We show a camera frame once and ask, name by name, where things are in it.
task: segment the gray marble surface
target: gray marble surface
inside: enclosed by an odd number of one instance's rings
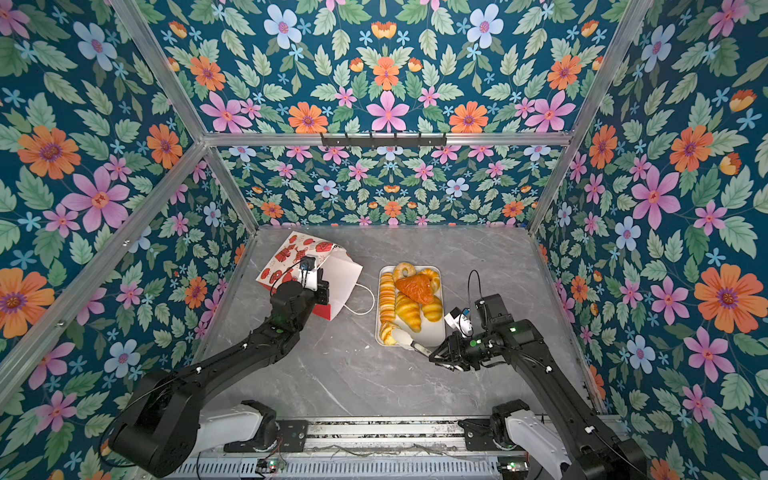
[[[500,293],[516,319],[530,319],[544,335],[555,359],[586,397],[584,377],[574,347],[556,313],[528,235],[518,228],[356,228],[300,227],[338,243],[363,266],[358,283],[374,293],[379,270],[401,261],[432,264],[442,273],[447,309],[467,303],[467,276],[480,272],[485,295]],[[258,251],[227,318],[218,330],[211,354],[228,348],[259,325],[270,311],[267,291],[256,277],[291,230],[263,228]],[[473,302],[479,295],[472,281]],[[347,305],[365,312],[370,294],[356,287]],[[376,343],[376,310],[355,316],[348,310],[331,322],[312,316],[293,351],[278,363],[246,377],[216,397],[211,408],[255,399],[292,416],[488,415],[491,408],[522,399],[533,410],[541,404],[510,366],[479,372],[450,372],[418,353]]]

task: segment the donut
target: donut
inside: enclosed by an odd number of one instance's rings
[[[408,262],[398,263],[395,267],[395,271],[392,273],[392,277],[395,281],[412,275],[416,275],[416,267]]]

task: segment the white string handle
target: white string handle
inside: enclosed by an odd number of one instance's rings
[[[349,307],[346,305],[346,303],[343,305],[343,306],[344,306],[344,308],[346,308],[346,309],[347,309],[347,310],[349,310],[350,312],[354,313],[355,315],[366,315],[367,313],[371,313],[371,310],[373,310],[373,307],[374,307],[374,306],[376,306],[376,295],[374,295],[374,294],[373,294],[373,292],[371,291],[371,289],[370,289],[370,288],[368,288],[368,287],[367,287],[367,286],[365,286],[365,285],[360,285],[359,283],[355,283],[355,285],[357,285],[357,286],[361,286],[362,288],[364,288],[364,289],[368,290],[368,293],[370,293],[370,294],[371,294],[371,298],[373,298],[373,305],[371,305],[371,308],[369,308],[369,309],[368,309],[368,311],[367,311],[367,312],[365,312],[365,313],[357,313],[355,310],[352,310],[351,308],[349,308]]]

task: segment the orange flower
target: orange flower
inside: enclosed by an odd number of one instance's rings
[[[147,146],[152,149],[155,163],[162,163],[163,168],[170,170],[181,156],[181,145],[176,132],[170,131],[166,124],[152,125],[149,129],[151,137],[147,137]]]
[[[381,57],[379,64],[373,67],[373,74],[376,76],[373,80],[384,90],[392,90],[392,87],[400,81],[397,75],[400,73],[400,67],[395,65],[391,57]]]
[[[243,253],[245,253],[245,243],[241,243],[238,248],[235,249],[235,265],[240,263],[240,259],[243,258]]]
[[[704,133],[707,127],[697,125],[696,130],[691,127],[683,130],[680,138],[675,138],[672,142],[674,153],[670,155],[670,162],[675,165],[675,170],[684,172],[686,168],[689,172],[698,170],[699,162],[705,161],[712,152],[709,146],[714,142],[711,133]]]
[[[592,146],[589,147],[590,164],[598,169],[605,168],[614,158],[614,148],[618,145],[618,139],[614,136],[616,129],[611,125],[603,125],[599,132],[592,137]]]
[[[680,475],[670,467],[666,460],[657,458],[654,458],[650,463],[650,474],[654,480],[680,480]]]
[[[574,300],[583,303],[587,299],[587,283],[579,275],[571,281],[571,293],[574,294]]]
[[[190,281],[190,285],[185,292],[187,298],[184,299],[184,302],[189,305],[190,308],[197,308],[203,303],[205,294],[208,293],[208,287],[206,285],[207,282],[203,280],[203,277],[201,276],[193,278]]]
[[[43,288],[47,282],[37,272],[24,277],[20,268],[0,270],[0,326],[5,338],[27,333],[27,323],[35,325],[45,313],[42,307],[53,303],[53,289]]]
[[[362,64],[362,59],[360,57],[353,59],[349,63],[349,69],[351,71],[362,71],[362,67],[363,67],[363,64]]]
[[[264,202],[261,204],[261,210],[269,218],[281,218],[283,216],[283,208],[274,202]]]
[[[588,37],[594,33],[595,30],[598,29],[598,25],[600,22],[597,22],[595,20],[590,20],[589,22],[585,23],[583,27],[581,27],[581,34],[584,37]]]
[[[424,65],[422,65],[422,61],[418,58],[411,58],[408,60],[408,69],[413,72],[420,71],[422,68],[424,68]]]
[[[170,30],[176,34],[178,38],[186,38],[187,37],[187,27],[183,26],[181,23],[176,22],[175,20],[168,24],[170,27]]]
[[[395,218],[402,213],[402,207],[397,202],[389,202],[384,206],[384,213]]]
[[[453,125],[451,131],[455,134],[479,134],[482,127],[488,124],[487,113],[488,110],[484,106],[478,107],[476,101],[468,101],[466,106],[459,105],[449,120]]]
[[[561,61],[552,65],[552,71],[547,75],[549,87],[553,90],[565,90],[568,85],[576,81],[576,75],[581,73],[581,59],[565,55]]]
[[[197,83],[203,85],[208,90],[216,91],[224,89],[224,82],[227,79],[221,73],[221,67],[216,62],[208,61],[208,57],[193,57],[190,70],[192,75],[196,75]]]
[[[754,273],[741,276],[741,268],[724,263],[720,272],[713,266],[701,274],[704,283],[697,283],[694,296],[703,302],[699,311],[704,319],[715,319],[715,328],[733,333],[733,324],[742,333],[757,329],[757,320],[768,316],[768,300],[754,295],[763,291],[763,284]]]
[[[739,170],[741,170],[741,159],[736,152],[726,155],[720,161],[720,171],[726,175],[736,175]]]
[[[288,123],[296,128],[298,134],[324,134],[328,131],[328,119],[321,115],[322,112],[316,105],[310,107],[310,104],[300,101],[298,108],[291,107],[288,113],[291,114]]]
[[[56,127],[49,130],[38,125],[34,135],[22,135],[18,144],[23,147],[18,151],[18,157],[22,162],[32,164],[29,170],[39,177],[47,174],[52,180],[60,180],[64,174],[74,172],[72,165],[80,164],[80,155],[74,153],[80,147]]]
[[[504,213],[505,217],[513,218],[523,213],[524,208],[525,205],[523,205],[522,202],[510,202],[504,205],[504,210],[502,210],[502,212]]]
[[[730,98],[730,110],[742,111],[744,108],[749,107],[755,100],[757,100],[755,92],[751,90],[739,90]]]
[[[397,24],[392,22],[375,22],[371,24],[371,31],[376,38],[392,38],[397,32]]]
[[[603,380],[603,376],[598,373],[598,369],[595,368],[594,365],[589,365],[589,373],[592,374],[594,386],[598,389],[598,395],[600,395],[601,399],[605,400],[605,389],[603,388],[605,386],[605,381]]]

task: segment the paper bag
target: paper bag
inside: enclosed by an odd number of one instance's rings
[[[258,282],[269,290],[273,284],[277,288],[283,282],[298,280],[299,267],[291,266],[305,255],[316,258],[315,265],[323,269],[323,280],[328,281],[330,290],[330,304],[315,306],[313,313],[333,320],[349,299],[362,272],[362,266],[349,258],[339,245],[306,233],[291,232],[261,270]]]

